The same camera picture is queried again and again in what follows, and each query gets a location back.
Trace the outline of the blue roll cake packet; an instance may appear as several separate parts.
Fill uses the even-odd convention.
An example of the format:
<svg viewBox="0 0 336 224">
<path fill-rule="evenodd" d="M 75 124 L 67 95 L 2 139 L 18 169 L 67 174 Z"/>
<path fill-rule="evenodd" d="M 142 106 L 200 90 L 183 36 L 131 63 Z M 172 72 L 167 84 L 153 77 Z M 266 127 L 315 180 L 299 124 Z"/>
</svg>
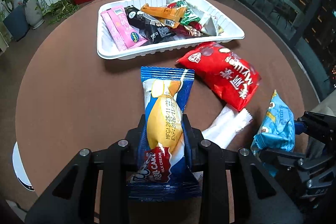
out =
<svg viewBox="0 0 336 224">
<path fill-rule="evenodd" d="M 194 71 L 142 67 L 147 149 L 132 174 L 130 197 L 139 201 L 173 201 L 197 197 L 201 189 L 185 162 L 182 115 L 194 83 Z"/>
</svg>

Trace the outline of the light blue snack bag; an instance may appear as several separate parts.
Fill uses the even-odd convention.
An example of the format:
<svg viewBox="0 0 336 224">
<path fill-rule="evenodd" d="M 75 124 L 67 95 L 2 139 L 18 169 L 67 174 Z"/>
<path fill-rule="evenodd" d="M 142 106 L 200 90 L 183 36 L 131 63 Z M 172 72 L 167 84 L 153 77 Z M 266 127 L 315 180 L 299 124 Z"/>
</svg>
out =
<svg viewBox="0 0 336 224">
<path fill-rule="evenodd" d="M 294 115 L 276 90 L 273 91 L 264 120 L 251 144 L 251 151 L 256 157 L 264 148 L 282 152 L 293 152 L 295 148 Z"/>
</svg>

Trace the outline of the white patterned snack packet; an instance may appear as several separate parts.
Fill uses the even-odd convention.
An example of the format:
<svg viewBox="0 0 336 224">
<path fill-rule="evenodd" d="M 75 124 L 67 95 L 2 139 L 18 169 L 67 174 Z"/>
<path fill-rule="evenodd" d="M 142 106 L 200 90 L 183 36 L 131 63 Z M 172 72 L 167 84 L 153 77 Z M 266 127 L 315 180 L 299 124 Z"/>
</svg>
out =
<svg viewBox="0 0 336 224">
<path fill-rule="evenodd" d="M 167 7 L 177 8 L 176 1 L 180 0 L 166 0 Z M 219 36 L 224 32 L 223 28 L 218 23 L 217 17 L 211 15 L 210 12 L 207 12 L 205 10 L 205 7 L 202 5 L 201 0 L 186 0 L 186 1 L 196 6 L 198 9 L 202 10 L 205 13 L 198 23 L 191 22 L 187 26 L 192 26 L 193 28 L 196 28 L 197 30 L 201 31 L 207 36 Z"/>
</svg>

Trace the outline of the green red snack packet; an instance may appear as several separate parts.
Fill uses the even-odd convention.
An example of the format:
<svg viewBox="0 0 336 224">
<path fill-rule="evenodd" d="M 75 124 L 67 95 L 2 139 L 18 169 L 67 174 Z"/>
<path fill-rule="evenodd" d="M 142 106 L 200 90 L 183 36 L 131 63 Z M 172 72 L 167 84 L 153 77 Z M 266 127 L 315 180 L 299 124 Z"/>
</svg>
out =
<svg viewBox="0 0 336 224">
<path fill-rule="evenodd" d="M 176 1 L 177 7 L 185 7 L 185 13 L 180 21 L 184 26 L 189 25 L 191 22 L 199 22 L 203 15 L 205 14 L 202 10 L 198 9 L 196 6 L 192 5 L 186 0 Z"/>
</svg>

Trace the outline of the orange snack bar packet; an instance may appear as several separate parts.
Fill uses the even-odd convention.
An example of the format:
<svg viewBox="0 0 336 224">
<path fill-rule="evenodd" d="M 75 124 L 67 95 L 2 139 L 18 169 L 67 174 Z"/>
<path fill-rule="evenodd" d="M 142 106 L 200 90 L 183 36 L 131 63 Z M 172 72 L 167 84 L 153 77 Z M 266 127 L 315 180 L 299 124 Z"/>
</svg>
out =
<svg viewBox="0 0 336 224">
<path fill-rule="evenodd" d="M 176 28 L 185 13 L 185 7 L 151 7 L 147 3 L 141 7 L 141 11 L 157 18 L 164 25 Z"/>
</svg>

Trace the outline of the white serrated snack wrapper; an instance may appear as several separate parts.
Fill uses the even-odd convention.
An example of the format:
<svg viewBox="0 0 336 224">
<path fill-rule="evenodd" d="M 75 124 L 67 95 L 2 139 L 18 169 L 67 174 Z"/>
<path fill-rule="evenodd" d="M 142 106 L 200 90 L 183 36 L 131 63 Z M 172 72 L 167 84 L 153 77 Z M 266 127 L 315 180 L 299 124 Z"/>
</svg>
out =
<svg viewBox="0 0 336 224">
<path fill-rule="evenodd" d="M 202 135 L 222 149 L 226 149 L 234 137 L 252 122 L 252 119 L 247 109 L 236 111 L 232 106 L 226 105 L 210 127 L 202 131 Z"/>
</svg>

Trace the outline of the red snack bag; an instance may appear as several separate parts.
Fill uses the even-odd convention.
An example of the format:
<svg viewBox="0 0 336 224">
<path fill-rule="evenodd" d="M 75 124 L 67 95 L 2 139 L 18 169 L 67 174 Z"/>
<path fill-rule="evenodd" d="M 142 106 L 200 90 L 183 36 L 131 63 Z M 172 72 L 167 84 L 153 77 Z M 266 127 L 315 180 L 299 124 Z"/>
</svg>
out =
<svg viewBox="0 0 336 224">
<path fill-rule="evenodd" d="M 199 44 L 177 63 L 194 70 L 220 99 L 237 111 L 250 102 L 261 80 L 248 61 L 216 42 Z"/>
</svg>

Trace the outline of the pink snack packet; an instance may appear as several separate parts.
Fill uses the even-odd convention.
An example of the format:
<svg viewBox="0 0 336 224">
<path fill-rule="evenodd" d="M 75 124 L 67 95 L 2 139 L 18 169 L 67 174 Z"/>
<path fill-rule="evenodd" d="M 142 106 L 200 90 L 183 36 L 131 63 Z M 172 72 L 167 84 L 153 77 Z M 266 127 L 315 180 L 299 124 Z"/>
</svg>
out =
<svg viewBox="0 0 336 224">
<path fill-rule="evenodd" d="M 128 22 L 125 8 L 114 6 L 100 13 L 119 51 L 134 49 L 147 43 Z"/>
</svg>

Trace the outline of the black snack packet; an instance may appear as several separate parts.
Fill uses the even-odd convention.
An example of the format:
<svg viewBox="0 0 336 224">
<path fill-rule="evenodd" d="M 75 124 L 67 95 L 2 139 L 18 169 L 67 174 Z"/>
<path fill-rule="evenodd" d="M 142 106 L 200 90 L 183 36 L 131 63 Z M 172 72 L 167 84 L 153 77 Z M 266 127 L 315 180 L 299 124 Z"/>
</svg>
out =
<svg viewBox="0 0 336 224">
<path fill-rule="evenodd" d="M 175 33 L 158 19 L 134 6 L 127 6 L 125 12 L 129 24 L 138 28 L 150 44 L 167 42 L 175 36 Z"/>
</svg>

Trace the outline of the white round stool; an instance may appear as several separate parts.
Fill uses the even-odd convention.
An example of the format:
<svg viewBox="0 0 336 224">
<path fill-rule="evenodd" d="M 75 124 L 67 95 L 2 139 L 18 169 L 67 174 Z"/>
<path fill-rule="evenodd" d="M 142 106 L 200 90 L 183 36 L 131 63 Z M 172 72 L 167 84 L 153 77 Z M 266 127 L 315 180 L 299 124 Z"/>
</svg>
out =
<svg viewBox="0 0 336 224">
<path fill-rule="evenodd" d="M 19 153 L 18 143 L 16 142 L 13 148 L 12 153 L 12 164 L 13 164 L 13 170 L 14 173 L 18 179 L 18 181 L 21 183 L 21 185 L 26 188 L 27 190 L 34 192 L 34 188 L 26 174 L 25 168 L 22 163 L 22 159 Z"/>
</svg>

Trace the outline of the white ribbed plant pot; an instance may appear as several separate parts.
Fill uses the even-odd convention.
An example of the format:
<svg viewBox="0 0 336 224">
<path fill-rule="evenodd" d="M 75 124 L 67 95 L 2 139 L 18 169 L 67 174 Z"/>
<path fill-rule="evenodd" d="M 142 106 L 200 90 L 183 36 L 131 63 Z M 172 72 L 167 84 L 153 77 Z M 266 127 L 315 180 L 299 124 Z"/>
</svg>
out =
<svg viewBox="0 0 336 224">
<path fill-rule="evenodd" d="M 45 22 L 38 0 L 28 0 L 24 4 L 24 11 L 26 20 L 33 30 L 37 29 Z"/>
</svg>

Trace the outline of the dark blue plant pot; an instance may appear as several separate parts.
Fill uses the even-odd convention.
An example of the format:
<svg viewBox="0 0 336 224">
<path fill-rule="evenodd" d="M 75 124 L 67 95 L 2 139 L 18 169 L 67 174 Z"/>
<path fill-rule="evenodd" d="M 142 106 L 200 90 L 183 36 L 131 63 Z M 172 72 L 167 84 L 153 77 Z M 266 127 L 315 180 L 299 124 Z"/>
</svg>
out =
<svg viewBox="0 0 336 224">
<path fill-rule="evenodd" d="M 13 11 L 3 20 L 3 23 L 12 34 L 15 41 L 21 40 L 30 29 L 22 5 L 18 5 L 13 9 Z"/>
</svg>

